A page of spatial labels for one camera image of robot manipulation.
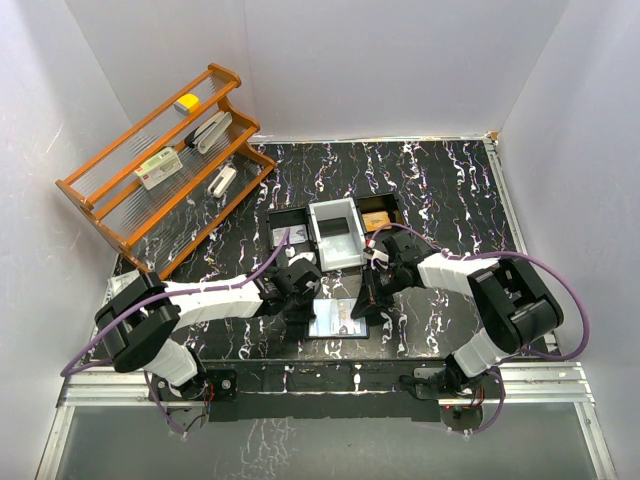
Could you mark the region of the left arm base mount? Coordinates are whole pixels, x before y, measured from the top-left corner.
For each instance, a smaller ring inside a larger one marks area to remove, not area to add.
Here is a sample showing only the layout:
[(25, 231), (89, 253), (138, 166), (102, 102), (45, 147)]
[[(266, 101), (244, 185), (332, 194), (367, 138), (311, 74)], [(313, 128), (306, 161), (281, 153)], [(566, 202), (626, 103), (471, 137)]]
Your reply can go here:
[(215, 403), (234, 402), (237, 398), (237, 374), (232, 370), (201, 371), (190, 380), (187, 390), (147, 371), (144, 380), (149, 400), (159, 408), (168, 434), (181, 441), (212, 418)]

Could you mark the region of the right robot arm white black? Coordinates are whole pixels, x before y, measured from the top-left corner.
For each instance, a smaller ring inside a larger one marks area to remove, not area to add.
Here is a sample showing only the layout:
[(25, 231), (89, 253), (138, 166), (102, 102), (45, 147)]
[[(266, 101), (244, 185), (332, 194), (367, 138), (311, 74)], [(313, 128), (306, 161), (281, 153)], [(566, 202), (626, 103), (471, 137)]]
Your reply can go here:
[(474, 301), (480, 330), (445, 358), (444, 368), (428, 378), (400, 377), (413, 392), (423, 385), (439, 394), (471, 395), (487, 372), (501, 361), (562, 325), (564, 313), (531, 263), (499, 256), (453, 260), (438, 249), (420, 245), (407, 232), (366, 243), (370, 264), (351, 311), (370, 319), (392, 306), (394, 295), (409, 288), (444, 289)]

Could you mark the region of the silver VIP card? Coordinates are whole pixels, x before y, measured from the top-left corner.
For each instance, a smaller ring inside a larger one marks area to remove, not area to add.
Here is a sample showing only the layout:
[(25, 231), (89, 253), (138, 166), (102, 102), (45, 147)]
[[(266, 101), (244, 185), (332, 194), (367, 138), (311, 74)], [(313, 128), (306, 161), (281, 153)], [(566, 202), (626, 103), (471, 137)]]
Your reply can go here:
[(351, 317), (350, 300), (337, 300), (331, 319), (331, 333), (334, 335), (360, 335), (364, 333), (359, 319)]

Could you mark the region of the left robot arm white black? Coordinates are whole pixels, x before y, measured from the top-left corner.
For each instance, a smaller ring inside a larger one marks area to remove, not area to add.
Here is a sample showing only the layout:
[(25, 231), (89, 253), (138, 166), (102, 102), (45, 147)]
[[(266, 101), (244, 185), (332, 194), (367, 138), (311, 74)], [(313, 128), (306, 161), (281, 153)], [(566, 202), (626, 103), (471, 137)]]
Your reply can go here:
[(308, 259), (283, 268), (203, 283), (164, 282), (138, 275), (95, 315), (98, 337), (114, 370), (142, 369), (171, 385), (184, 399), (205, 390), (205, 368), (195, 351), (172, 339), (193, 324), (282, 315), (287, 321), (315, 317), (313, 302), (322, 274)]

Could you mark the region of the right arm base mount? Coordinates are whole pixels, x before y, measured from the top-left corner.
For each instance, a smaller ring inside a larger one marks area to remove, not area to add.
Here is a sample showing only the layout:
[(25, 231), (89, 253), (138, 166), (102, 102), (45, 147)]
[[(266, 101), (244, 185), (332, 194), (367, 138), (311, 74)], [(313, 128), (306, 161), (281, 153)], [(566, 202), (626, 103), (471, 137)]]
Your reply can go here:
[(462, 383), (445, 369), (433, 373), (416, 369), (409, 376), (407, 390), (416, 400), (436, 402), (440, 414), (436, 430), (465, 441), (492, 427), (506, 400), (504, 380), (497, 368)]

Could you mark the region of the black leather card holder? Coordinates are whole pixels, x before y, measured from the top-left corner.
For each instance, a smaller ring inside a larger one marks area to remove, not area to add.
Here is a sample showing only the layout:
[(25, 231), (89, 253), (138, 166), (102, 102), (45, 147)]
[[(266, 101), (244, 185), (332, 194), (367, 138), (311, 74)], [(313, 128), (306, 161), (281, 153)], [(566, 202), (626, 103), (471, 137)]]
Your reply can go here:
[(365, 339), (369, 328), (364, 317), (352, 318), (353, 298), (315, 299), (312, 319), (306, 329), (308, 339)]

